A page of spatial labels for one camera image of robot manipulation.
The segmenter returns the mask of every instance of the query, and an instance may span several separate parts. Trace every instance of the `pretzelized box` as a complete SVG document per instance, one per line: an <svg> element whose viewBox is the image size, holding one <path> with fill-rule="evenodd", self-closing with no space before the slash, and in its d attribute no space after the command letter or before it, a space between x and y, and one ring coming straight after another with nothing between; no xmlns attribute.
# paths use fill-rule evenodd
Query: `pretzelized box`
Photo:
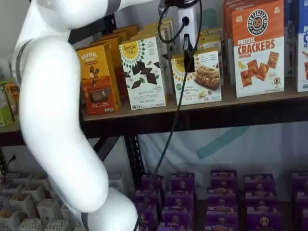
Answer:
<svg viewBox="0 0 308 231"><path fill-rule="evenodd" d="M233 11L237 97L284 91L283 0Z"/></svg>

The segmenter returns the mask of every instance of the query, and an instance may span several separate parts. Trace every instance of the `cracker image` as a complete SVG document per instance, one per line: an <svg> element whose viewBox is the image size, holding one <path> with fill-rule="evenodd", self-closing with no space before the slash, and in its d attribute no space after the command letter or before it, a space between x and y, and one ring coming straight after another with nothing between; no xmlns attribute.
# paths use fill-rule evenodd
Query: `cracker image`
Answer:
<svg viewBox="0 0 308 231"><path fill-rule="evenodd" d="M251 79L251 76L250 76L248 70L242 71L241 77L242 77L243 87L247 87L249 85L252 85L252 79Z"/></svg>
<svg viewBox="0 0 308 231"><path fill-rule="evenodd" d="M277 52L271 52L269 53L269 61L268 61L268 65L271 68L276 68L277 62L278 62L278 58L279 58L279 53Z"/></svg>
<svg viewBox="0 0 308 231"><path fill-rule="evenodd" d="M196 71L194 81L211 90L217 90L220 86L219 72L211 67L201 66Z"/></svg>
<svg viewBox="0 0 308 231"><path fill-rule="evenodd" d="M268 74L268 71L269 71L269 66L264 64L264 63L261 63L260 64L260 68L259 68L259 72L258 74L256 75L256 77L262 81L265 80L266 78L266 75Z"/></svg>
<svg viewBox="0 0 308 231"><path fill-rule="evenodd" d="M250 61L249 63L247 63L247 65L248 65L248 72L251 77L257 76L259 74L258 62L256 59Z"/></svg>

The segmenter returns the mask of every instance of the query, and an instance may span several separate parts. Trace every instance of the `power cord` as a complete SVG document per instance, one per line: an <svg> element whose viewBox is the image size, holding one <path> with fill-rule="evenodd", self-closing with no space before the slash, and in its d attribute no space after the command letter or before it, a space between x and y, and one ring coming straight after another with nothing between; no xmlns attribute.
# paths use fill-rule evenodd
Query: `power cord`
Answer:
<svg viewBox="0 0 308 231"><path fill-rule="evenodd" d="M151 178L151 183L149 185L149 188L152 187L152 184L153 184L153 181L154 181L154 178L156 176L156 174L158 173L158 170L163 162L163 159L166 155L166 152L167 152L167 149L170 145L170 142L171 142L171 138L173 136L173 133L175 131L175 127L177 125L177 122L178 122L178 118L179 118L179 115L180 115L180 107L181 107L181 104L182 104L182 99L183 99L183 94L184 94L184 88L185 88L185 83L186 83L186 79L187 79L187 75L188 75L188 70L189 70L189 67L192 65L193 63L193 56L198 48L198 42L199 42L199 38L200 38L200 33L201 33L201 26L202 26L202 3L201 3L201 0L199 0L199 5L200 5L200 21L199 21L199 28L198 28L198 36L197 36L197 40L196 40L196 44L194 46L194 49L193 49L193 52L191 54L191 58L188 62L188 65L186 67L186 71L185 71L185 76L184 76L184 81L183 81L183 86L182 86L182 90L181 90L181 95L180 95L180 100L179 100L179 105L177 107L177 111L176 111L176 114L175 114L175 119L173 121L173 124L172 124L172 128L171 128L171 131L170 131L170 134L169 134L169 137L167 139L167 142L166 142L166 145L164 147L164 150L162 152L162 155L157 163L157 166L155 168L155 171L154 173L152 174L152 178ZM183 22L182 26L180 27L179 31L177 32L177 34L170 40L164 40L163 37L162 37L162 34L161 34L161 24L162 24L162 20L163 20L163 15L165 15L165 13L167 12L167 10L170 8L170 5L168 5L162 12L160 18L159 18L159 22L158 22L158 35L161 39L161 41L163 43L172 43L174 42L178 36L180 35L180 33L182 32L182 30L184 29L184 27L186 26L186 24ZM135 228L134 228L134 231L136 231L138 228L138 220L136 222L136 225L135 225Z"/></svg>

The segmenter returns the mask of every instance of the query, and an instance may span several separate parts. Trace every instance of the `purple snack package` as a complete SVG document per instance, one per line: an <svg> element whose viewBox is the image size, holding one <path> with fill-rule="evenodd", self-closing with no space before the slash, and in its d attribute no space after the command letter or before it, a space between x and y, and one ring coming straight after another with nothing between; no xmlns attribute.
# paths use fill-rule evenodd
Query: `purple snack package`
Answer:
<svg viewBox="0 0 308 231"><path fill-rule="evenodd" d="M237 172L235 170L212 170L211 186L237 190Z"/></svg>
<svg viewBox="0 0 308 231"><path fill-rule="evenodd" d="M190 230L189 227L185 225L161 222L157 231L189 231L189 230Z"/></svg>
<svg viewBox="0 0 308 231"><path fill-rule="evenodd" d="M246 206L269 206L276 205L278 202L276 191L267 192L246 192Z"/></svg>
<svg viewBox="0 0 308 231"><path fill-rule="evenodd" d="M229 224L238 230L238 213L237 205L235 206L208 206L206 212L206 224Z"/></svg>
<svg viewBox="0 0 308 231"><path fill-rule="evenodd" d="M194 173L175 173L171 174L171 190L183 190L196 192Z"/></svg>
<svg viewBox="0 0 308 231"><path fill-rule="evenodd" d="M193 193L190 191L168 191L166 192L166 206L185 207L194 211Z"/></svg>
<svg viewBox="0 0 308 231"><path fill-rule="evenodd" d="M233 189L207 188L208 205L236 205L237 198Z"/></svg>
<svg viewBox="0 0 308 231"><path fill-rule="evenodd" d="M135 204L139 221L141 224L146 224L149 227L149 231L155 231L158 227L158 217L156 204Z"/></svg>
<svg viewBox="0 0 308 231"><path fill-rule="evenodd" d="M274 206L247 207L248 231L281 231L282 215Z"/></svg>
<svg viewBox="0 0 308 231"><path fill-rule="evenodd" d="M179 225L186 225L192 227L193 212L184 207L164 207L162 211L163 222L176 223Z"/></svg>
<svg viewBox="0 0 308 231"><path fill-rule="evenodd" d="M273 174L245 175L244 187L246 191L273 191L275 179Z"/></svg>

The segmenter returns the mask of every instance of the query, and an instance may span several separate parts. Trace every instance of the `logo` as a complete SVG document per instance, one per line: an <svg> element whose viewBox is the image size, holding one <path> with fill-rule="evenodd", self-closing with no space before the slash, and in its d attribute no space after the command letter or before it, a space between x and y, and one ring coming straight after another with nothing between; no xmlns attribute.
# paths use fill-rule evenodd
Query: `logo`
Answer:
<svg viewBox="0 0 308 231"><path fill-rule="evenodd" d="M268 28L269 18L264 10L253 11L247 21L247 28L250 34L259 36Z"/></svg>

